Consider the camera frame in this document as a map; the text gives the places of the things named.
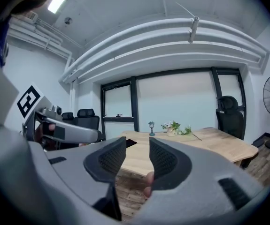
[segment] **black window frame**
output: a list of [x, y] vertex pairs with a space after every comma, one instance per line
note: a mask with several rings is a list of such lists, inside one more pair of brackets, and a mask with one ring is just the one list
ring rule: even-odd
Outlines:
[[[239, 82], [239, 88], [241, 92], [241, 98], [242, 98], [242, 105], [238, 107], [238, 111], [243, 111], [243, 132], [242, 132], [242, 140], [245, 135], [246, 130], [246, 122], [247, 122], [247, 103], [246, 103], [246, 96], [243, 86], [242, 77], [240, 74], [240, 70], [238, 68], [225, 68], [225, 67], [194, 67], [194, 68], [182, 68], [182, 69], [175, 69], [175, 70], [167, 70], [167, 71], [161, 71], [161, 72], [155, 72], [155, 73], [149, 73], [139, 76], [132, 76], [130, 78], [122, 79], [116, 82], [110, 82], [104, 85], [100, 86], [100, 108], [101, 108], [101, 127], [102, 127], [102, 133], [104, 136], [106, 136], [105, 133], [105, 122], [112, 121], [112, 122], [133, 122], [134, 123], [134, 130], [136, 132], [139, 131], [139, 115], [138, 115], [138, 96], [137, 96], [137, 80], [140, 79], [146, 79], [146, 78], [152, 78], [152, 77], [159, 77], [159, 76], [166, 76], [166, 75], [175, 75], [175, 74], [182, 74], [182, 73], [196, 73], [196, 72], [211, 72], [215, 90], [216, 90], [216, 98], [222, 97], [222, 90], [219, 82], [218, 75], [236, 75], [238, 82]], [[130, 86], [131, 88], [131, 113], [132, 117], [106, 117], [105, 116], [105, 92], [120, 88], [124, 86]], [[222, 111], [221, 105], [217, 101], [217, 112]]]
[[[106, 98], [105, 92], [121, 88], [125, 86], [130, 86], [131, 89], [131, 117], [106, 117]], [[105, 133], [105, 122], [133, 122], [134, 130], [139, 131], [139, 116], [138, 116], [138, 99], [137, 99], [137, 86], [136, 78], [130, 77], [127, 79], [119, 80], [112, 83], [107, 83], [100, 86], [100, 108], [101, 108], [101, 128], [102, 133], [106, 136]]]

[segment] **wooden floor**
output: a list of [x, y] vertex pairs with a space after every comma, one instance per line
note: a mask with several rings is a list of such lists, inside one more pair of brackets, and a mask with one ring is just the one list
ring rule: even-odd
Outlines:
[[[251, 161], [245, 171], [264, 186], [270, 185], [270, 149], [264, 145], [259, 148], [259, 155]], [[146, 187], [141, 175], [119, 171], [116, 177], [116, 192], [122, 220], [129, 221], [145, 203], [143, 189]]]

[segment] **person's hand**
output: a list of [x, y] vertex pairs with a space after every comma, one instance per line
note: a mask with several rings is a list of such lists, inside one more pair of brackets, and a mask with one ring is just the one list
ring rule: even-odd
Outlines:
[[145, 180], [146, 180], [146, 183], [148, 185], [148, 187], [146, 187], [144, 190], [143, 190], [143, 194], [146, 196], [146, 197], [150, 197], [150, 195], [152, 194], [152, 188], [151, 188], [151, 185], [154, 181], [154, 172], [149, 172], [146, 177], [145, 177]]
[[[49, 124], [48, 126], [49, 131], [55, 130], [55, 124]], [[43, 123], [41, 123], [36, 131], [35, 131], [35, 142], [42, 144], [42, 137], [43, 137]], [[46, 140], [47, 146], [44, 149], [47, 150], [54, 150], [55, 149], [55, 141], [53, 140]]]

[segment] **small lamp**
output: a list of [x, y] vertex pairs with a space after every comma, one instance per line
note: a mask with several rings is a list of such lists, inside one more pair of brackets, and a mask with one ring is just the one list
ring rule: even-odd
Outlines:
[[150, 121], [149, 123], [149, 127], [152, 129], [151, 133], [149, 134], [150, 136], [154, 136], [154, 132], [153, 132], [153, 128], [154, 128], [154, 122]]

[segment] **black rubber gripper pad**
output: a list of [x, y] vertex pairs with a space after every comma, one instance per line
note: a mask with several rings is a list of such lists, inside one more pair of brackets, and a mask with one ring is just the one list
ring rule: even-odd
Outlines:
[[149, 138], [149, 158], [154, 166], [152, 190], [176, 188], [191, 172], [190, 158], [157, 139]]
[[88, 155], [84, 160], [84, 167], [96, 181], [115, 184], [115, 176], [125, 156], [125, 137], [121, 137]]

